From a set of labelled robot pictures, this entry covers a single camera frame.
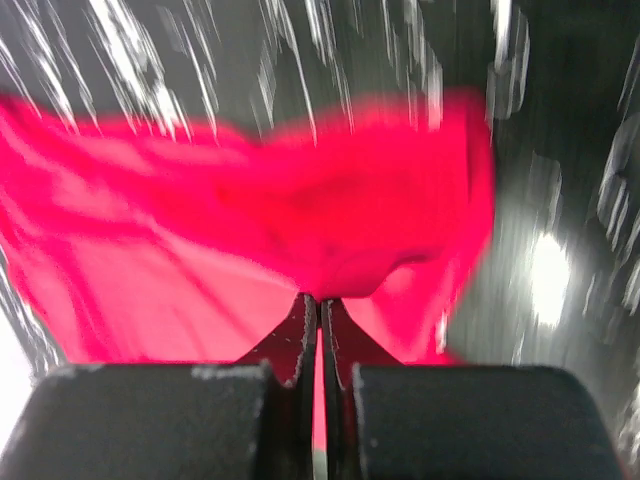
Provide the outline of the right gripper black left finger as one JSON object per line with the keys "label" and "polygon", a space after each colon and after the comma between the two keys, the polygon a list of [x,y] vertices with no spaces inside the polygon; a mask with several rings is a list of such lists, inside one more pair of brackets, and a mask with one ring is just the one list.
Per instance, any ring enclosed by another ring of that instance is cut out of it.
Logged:
{"label": "right gripper black left finger", "polygon": [[317,305],[226,364],[68,365],[26,403],[5,479],[309,479]]}

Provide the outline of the pink red t shirt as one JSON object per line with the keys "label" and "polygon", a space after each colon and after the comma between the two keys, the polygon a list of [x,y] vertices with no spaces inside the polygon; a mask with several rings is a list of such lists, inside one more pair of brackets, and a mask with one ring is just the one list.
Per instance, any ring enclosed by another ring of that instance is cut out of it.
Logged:
{"label": "pink red t shirt", "polygon": [[444,93],[325,110],[265,139],[1,99],[9,280],[74,363],[234,361],[300,293],[341,298],[396,360],[450,366],[442,330],[487,246],[486,103]]}

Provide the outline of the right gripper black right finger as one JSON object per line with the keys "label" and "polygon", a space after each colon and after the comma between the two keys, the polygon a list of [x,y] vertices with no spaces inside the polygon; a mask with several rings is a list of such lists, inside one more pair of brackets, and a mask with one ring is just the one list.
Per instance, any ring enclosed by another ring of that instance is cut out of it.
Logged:
{"label": "right gripper black right finger", "polygon": [[547,366],[408,366],[321,304],[331,479],[621,479],[597,406]]}

